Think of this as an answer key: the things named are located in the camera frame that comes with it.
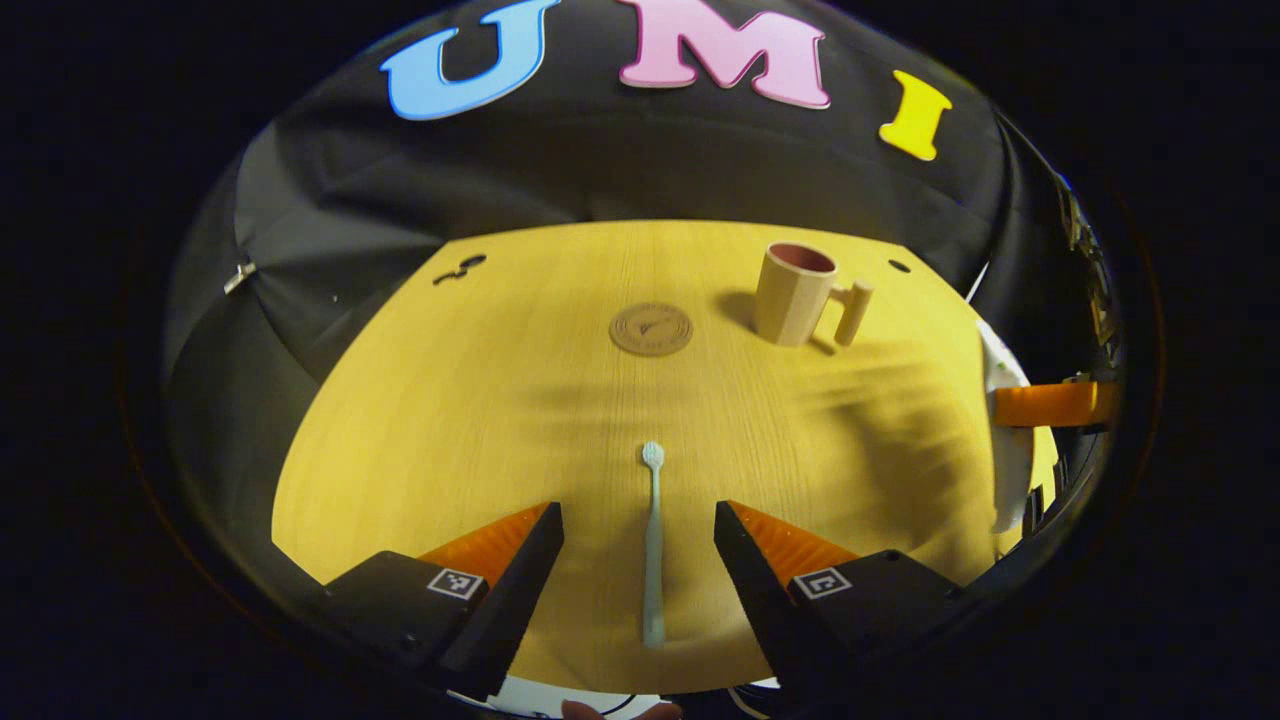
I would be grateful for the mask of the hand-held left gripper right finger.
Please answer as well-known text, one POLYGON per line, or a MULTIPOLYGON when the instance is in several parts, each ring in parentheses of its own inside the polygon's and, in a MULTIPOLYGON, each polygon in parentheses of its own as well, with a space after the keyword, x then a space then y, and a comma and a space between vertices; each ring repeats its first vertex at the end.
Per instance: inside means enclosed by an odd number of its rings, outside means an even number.
POLYGON ((893 671, 969 614, 968 591, 901 551, 856 555, 745 503, 716 505, 716 548, 792 694, 893 671))

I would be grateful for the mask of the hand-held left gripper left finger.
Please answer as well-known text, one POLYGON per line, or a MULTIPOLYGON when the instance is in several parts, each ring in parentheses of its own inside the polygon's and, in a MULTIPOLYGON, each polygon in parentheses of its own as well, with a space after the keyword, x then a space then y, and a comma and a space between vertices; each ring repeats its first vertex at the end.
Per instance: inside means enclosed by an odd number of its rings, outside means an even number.
POLYGON ((323 587, 323 618, 413 682, 498 694, 564 542, 561 505, 535 503, 421 556, 375 553, 323 587))

